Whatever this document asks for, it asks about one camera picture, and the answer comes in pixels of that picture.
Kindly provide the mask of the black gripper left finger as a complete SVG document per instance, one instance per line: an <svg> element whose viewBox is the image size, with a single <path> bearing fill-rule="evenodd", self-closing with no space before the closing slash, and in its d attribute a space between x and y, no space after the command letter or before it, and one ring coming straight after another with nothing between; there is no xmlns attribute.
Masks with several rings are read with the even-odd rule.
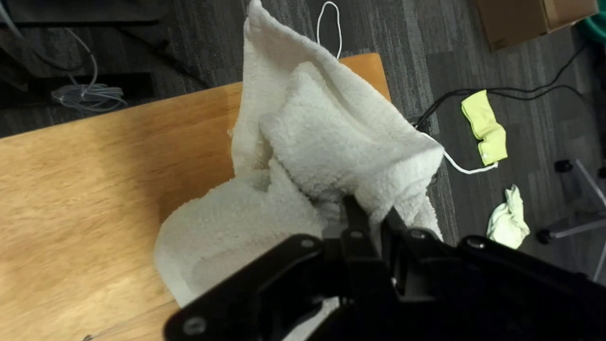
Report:
<svg viewBox="0 0 606 341"><path fill-rule="evenodd" d="M371 241L371 230L366 211L347 196L343 200L347 228L341 234L341 247L347 258L375 258L377 251Z"/></svg>

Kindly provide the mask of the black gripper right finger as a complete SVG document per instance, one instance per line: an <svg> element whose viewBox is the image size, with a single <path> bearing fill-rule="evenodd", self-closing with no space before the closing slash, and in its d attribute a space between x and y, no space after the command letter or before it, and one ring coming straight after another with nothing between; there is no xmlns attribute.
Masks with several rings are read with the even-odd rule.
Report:
<svg viewBox="0 0 606 341"><path fill-rule="evenodd" d="M409 245L411 230L396 209L390 209L381 222L381 255L385 260L396 260Z"/></svg>

